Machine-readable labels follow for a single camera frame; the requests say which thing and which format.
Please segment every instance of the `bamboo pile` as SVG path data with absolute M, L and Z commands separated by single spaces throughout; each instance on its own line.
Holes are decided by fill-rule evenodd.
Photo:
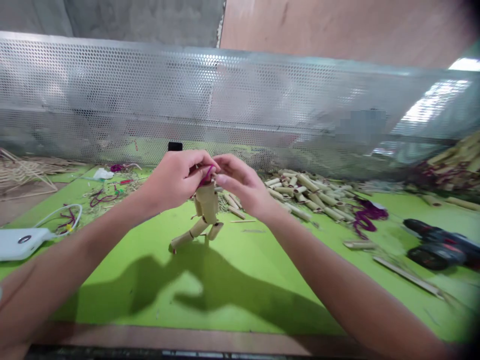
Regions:
M 480 191 L 480 130 L 422 163 L 419 170 L 433 188 Z

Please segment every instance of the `finger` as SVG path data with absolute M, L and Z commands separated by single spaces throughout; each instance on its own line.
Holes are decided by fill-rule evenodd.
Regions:
M 220 171 L 220 166 L 206 150 L 185 150 L 179 152 L 179 154 L 186 160 L 189 168 L 198 164 L 213 165 L 216 168 L 216 172 Z
M 193 189 L 192 191 L 195 191 L 202 181 L 209 182 L 214 169 L 215 168 L 210 165 L 202 166 L 192 171 L 192 173 L 185 179 L 188 183 L 188 186 Z
M 242 198 L 248 196 L 249 188 L 243 185 L 240 181 L 235 180 L 233 177 L 220 174 L 216 176 L 215 181 L 218 186 L 221 186 L 228 192 L 238 196 L 240 201 L 242 201 Z

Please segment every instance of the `metal mesh panel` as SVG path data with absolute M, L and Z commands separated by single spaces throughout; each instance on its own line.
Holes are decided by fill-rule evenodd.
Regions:
M 168 141 L 256 169 L 372 178 L 480 127 L 479 74 L 0 32 L 0 145 L 156 165 Z

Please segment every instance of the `power drill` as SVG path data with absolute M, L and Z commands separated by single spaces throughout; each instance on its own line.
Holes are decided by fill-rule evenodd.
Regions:
M 407 257 L 430 270 L 465 265 L 480 270 L 480 245 L 456 232 L 406 219 L 403 224 L 420 235 L 423 244 L 408 251 Z

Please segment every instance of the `bamboo piece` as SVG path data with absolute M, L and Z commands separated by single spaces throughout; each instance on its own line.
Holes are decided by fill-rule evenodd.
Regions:
M 311 201 L 313 201 L 319 207 L 321 207 L 322 209 L 325 208 L 325 204 L 322 202 L 322 200 L 320 200 L 319 196 L 316 193 L 310 192 L 307 196 Z
M 294 194 L 293 187 L 277 187 L 275 191 L 280 194 L 290 194 L 290 195 Z
M 337 200 L 335 200 L 334 198 L 332 198 L 328 195 L 325 195 L 324 193 L 319 192 L 319 193 L 317 193 L 317 195 L 320 198 L 320 200 L 322 200 L 323 202 L 327 203 L 330 206 L 335 206 L 338 203 Z
M 190 234 L 193 238 L 198 237 L 201 233 L 204 232 L 206 228 L 209 227 L 209 224 L 205 221 L 204 217 L 198 219 L 198 221 L 190 229 Z
M 311 200 L 307 200 L 305 202 L 305 205 L 312 211 L 316 212 L 316 211 L 320 211 L 322 210 L 322 208 L 320 206 L 318 206 L 316 203 L 314 203 L 313 201 Z
M 298 181 L 298 180 L 299 180 L 299 179 L 298 179 L 296 176 L 292 177 L 292 178 L 290 179 L 290 182 L 288 183 L 288 186 L 290 186 L 290 187 L 293 188 L 294 185 L 297 184 L 297 181 Z
M 200 186 L 196 191 L 196 198 L 201 204 L 201 212 L 207 224 L 213 225 L 217 223 L 217 206 L 218 196 L 215 195 L 215 183 Z
M 280 183 L 280 179 L 278 177 L 276 177 L 272 180 L 265 181 L 265 185 L 267 185 L 267 186 L 270 186 L 270 185 L 273 185 L 273 184 L 276 184 L 276 183 Z
M 300 187 L 297 187 L 296 189 L 294 189 L 293 192 L 295 194 L 301 194 L 301 193 L 306 192 L 307 190 L 308 189 L 305 186 L 300 186 Z
M 429 293 L 435 295 L 437 298 L 445 300 L 444 297 L 442 296 L 442 292 L 440 289 L 437 287 L 430 285 L 429 283 L 419 279 L 418 277 L 415 277 L 405 270 L 393 265 L 392 263 L 382 259 L 381 257 L 374 256 L 373 260 L 375 260 L 377 263 L 382 264 L 384 267 L 392 270 L 393 272 L 397 273 L 398 275 L 402 276 L 403 278 L 407 279 L 408 281 L 414 283 L 415 285 L 421 287 L 422 289 L 428 291 Z
M 438 201 L 434 196 L 422 195 L 421 198 L 431 207 L 441 207 L 442 203 Z
M 224 226 L 223 222 L 217 222 L 216 224 L 212 225 L 211 229 L 210 229 L 210 232 L 206 236 L 206 239 L 209 240 L 209 241 L 215 240 L 215 238 L 219 234 L 220 230 L 222 230 L 223 226 Z
M 339 210 L 339 209 L 337 209 L 337 208 L 335 208 L 335 207 L 332 207 L 331 209 L 332 209 L 334 212 L 338 213 L 339 215 L 343 216 L 343 217 L 345 218 L 345 221 L 346 221 L 347 223 L 353 223 L 353 222 L 355 221 L 355 218 L 354 218 L 352 215 L 350 215 L 350 214 L 348 214 L 348 213 L 346 213 L 346 212 L 344 212 L 344 211 L 342 211 L 342 210 Z
M 297 178 L 300 184 L 302 184 L 311 192 L 314 193 L 320 190 L 320 188 L 317 185 L 315 185 L 305 174 L 299 174 Z
M 236 209 L 232 206 L 229 206 L 228 211 L 230 211 L 232 214 L 237 215 L 240 219 L 245 220 L 245 215 L 241 211 L 239 211 L 238 209 Z
M 469 210 L 473 210 L 473 211 L 480 211 L 480 205 L 478 205 L 476 203 L 473 203 L 473 202 L 461 200 L 461 199 L 456 198 L 456 197 L 450 196 L 445 201 L 447 203 L 458 205 L 459 207 L 462 207 L 462 208 L 465 208 L 465 209 L 469 209 Z
M 268 191 L 268 193 L 269 193 L 272 197 L 274 197 L 275 199 L 280 200 L 280 201 L 283 201 L 283 200 L 284 200 L 284 197 L 282 196 L 281 193 L 276 192 L 275 190 L 272 190 L 271 188 L 267 188 L 267 191 Z
M 302 218 L 303 220 L 306 220 L 306 221 L 310 221 L 310 219 L 312 218 L 312 215 L 306 213 L 306 212 L 303 212 L 302 210 L 300 210 L 298 207 L 295 207 L 293 205 L 290 205 L 289 203 L 285 203 L 285 205 L 287 205 L 290 209 L 291 209 L 291 213 L 298 216 L 299 218 Z
M 281 182 L 276 182 L 274 183 L 273 185 L 270 185 L 269 188 L 270 189 L 275 189 L 275 188 L 278 188 L 278 187 L 282 187 L 282 183 Z
M 365 249 L 375 249 L 378 245 L 373 241 L 344 241 L 343 245 L 345 245 L 349 249 L 354 250 L 365 250 Z
M 171 242 L 170 242 L 170 246 L 172 247 L 172 249 L 176 249 L 178 248 L 180 245 L 182 244 L 185 244 L 185 243 L 189 243 L 193 240 L 193 236 L 192 234 L 190 234 L 190 231 L 187 231 L 186 233 L 180 235 L 180 236 L 177 236 L 176 238 L 174 238 Z
M 234 209 L 240 209 L 237 203 L 232 199 L 229 193 L 224 193 L 223 197 L 225 198 L 226 202 Z
M 324 208 L 323 212 L 325 214 L 327 214 L 329 217 L 331 217 L 333 220 L 338 221 L 338 222 L 345 219 L 345 216 L 340 215 L 338 212 L 336 212 L 335 210 L 333 210 L 329 207 Z
M 195 203 L 195 211 L 197 216 L 202 216 L 202 205 L 200 204 L 200 201 L 197 200 L 197 196 L 195 195 L 193 197 L 193 202 Z
M 307 201 L 307 198 L 300 192 L 296 192 L 294 195 L 295 195 L 296 200 L 299 203 L 305 203 Z

